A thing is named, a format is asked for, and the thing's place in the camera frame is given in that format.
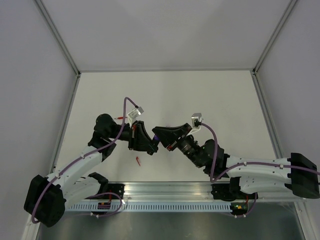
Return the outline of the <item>black purple highlighter pen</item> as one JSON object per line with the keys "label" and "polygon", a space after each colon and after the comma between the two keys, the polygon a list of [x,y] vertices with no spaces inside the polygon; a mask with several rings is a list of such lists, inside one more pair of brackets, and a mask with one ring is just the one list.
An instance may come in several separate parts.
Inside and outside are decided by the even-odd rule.
{"label": "black purple highlighter pen", "polygon": [[153,139],[152,140],[152,145],[151,145],[152,146],[151,149],[152,149],[153,152],[157,152],[158,151],[158,149],[159,149],[158,145],[159,145],[159,141],[157,139]]}

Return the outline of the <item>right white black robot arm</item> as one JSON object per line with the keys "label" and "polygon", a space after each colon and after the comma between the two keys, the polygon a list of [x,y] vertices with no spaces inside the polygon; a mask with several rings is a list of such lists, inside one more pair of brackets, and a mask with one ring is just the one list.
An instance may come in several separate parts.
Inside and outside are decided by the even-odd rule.
{"label": "right white black robot arm", "polygon": [[152,132],[157,143],[170,152],[179,149],[197,168],[203,169],[212,183],[228,178],[224,195],[229,201],[263,192],[292,191],[300,198],[320,197],[317,166],[301,153],[273,160],[236,157],[226,154],[215,137],[200,146],[187,123],[177,127],[156,126]]}

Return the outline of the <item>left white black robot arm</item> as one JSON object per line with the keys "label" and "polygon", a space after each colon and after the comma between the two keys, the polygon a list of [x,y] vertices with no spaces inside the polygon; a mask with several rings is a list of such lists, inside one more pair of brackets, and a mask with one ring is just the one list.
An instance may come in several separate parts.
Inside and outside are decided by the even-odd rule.
{"label": "left white black robot arm", "polygon": [[101,114],[95,121],[93,135],[78,158],[47,176],[36,175],[30,182],[24,210],[33,224],[54,226],[65,210],[86,198],[104,199],[109,193],[109,181],[97,172],[84,174],[106,160],[116,148],[116,141],[125,141],[130,150],[153,154],[159,140],[150,137],[143,121],[134,114],[128,122],[117,124],[109,114]]}

